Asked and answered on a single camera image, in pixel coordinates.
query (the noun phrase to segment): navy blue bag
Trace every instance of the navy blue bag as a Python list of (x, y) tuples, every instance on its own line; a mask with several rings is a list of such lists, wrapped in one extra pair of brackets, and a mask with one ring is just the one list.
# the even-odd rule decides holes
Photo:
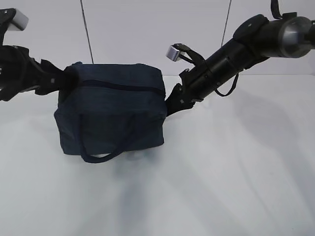
[(164, 143), (167, 107), (159, 69), (78, 62), (65, 72), (79, 78), (74, 90), (60, 91), (55, 112), (65, 154), (101, 163)]

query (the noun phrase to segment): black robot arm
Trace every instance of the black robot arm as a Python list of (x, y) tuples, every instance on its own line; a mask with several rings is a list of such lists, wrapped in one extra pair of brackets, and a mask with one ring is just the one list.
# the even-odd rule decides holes
[[(184, 59), (195, 67), (180, 74), (182, 84), (177, 84), (166, 100), (168, 115), (193, 108), (214, 91), (220, 94), (217, 89), (236, 76), (233, 90), (241, 71), (268, 58), (300, 58), (315, 48), (314, 21), (297, 17), (296, 12), (281, 15), (278, 0), (271, 0), (271, 8), (277, 20), (269, 21), (263, 15), (250, 18), (208, 59), (183, 44), (170, 47), (167, 56), (171, 60)], [(77, 78), (50, 62), (30, 58), (27, 48), (2, 45), (7, 30), (24, 30), (27, 23), (28, 18), (16, 9), (0, 10), (0, 101), (9, 101), (24, 91), (46, 95), (77, 84)]]
[(36, 62), (29, 50), (19, 46), (3, 46), (7, 30), (24, 30), (28, 18), (14, 8), (0, 10), (0, 101), (9, 101), (20, 92), (35, 90), (47, 95), (71, 89), (77, 80), (47, 60)]
[(168, 115), (193, 108), (214, 91), (222, 95), (217, 89), (236, 76), (233, 90), (240, 72), (271, 57), (300, 58), (315, 49), (314, 21), (296, 12), (281, 15), (277, 0), (271, 1), (271, 8), (277, 20), (269, 21), (263, 15), (250, 18), (208, 59), (183, 44), (170, 47), (169, 59), (183, 59), (195, 67), (180, 74), (182, 84), (174, 87), (166, 101)]

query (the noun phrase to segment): bag handle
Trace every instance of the bag handle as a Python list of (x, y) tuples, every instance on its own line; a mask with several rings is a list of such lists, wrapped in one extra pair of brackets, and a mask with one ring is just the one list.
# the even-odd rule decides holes
[(82, 137), (82, 119), (83, 119), (83, 115), (79, 115), (77, 123), (76, 123), (76, 127), (74, 128), (75, 136), (79, 144), (80, 154), (81, 154), (82, 159), (85, 162), (92, 163), (92, 164), (103, 163), (122, 154), (124, 151), (127, 150), (127, 148), (132, 143), (139, 140), (146, 133), (145, 132), (146, 130), (150, 130), (144, 127), (144, 123), (142, 122), (143, 119), (135, 118), (133, 128), (128, 132), (125, 138), (117, 145), (116, 149), (111, 154), (104, 157), (95, 157), (95, 156), (88, 155), (87, 150), (85, 148), (83, 137)]

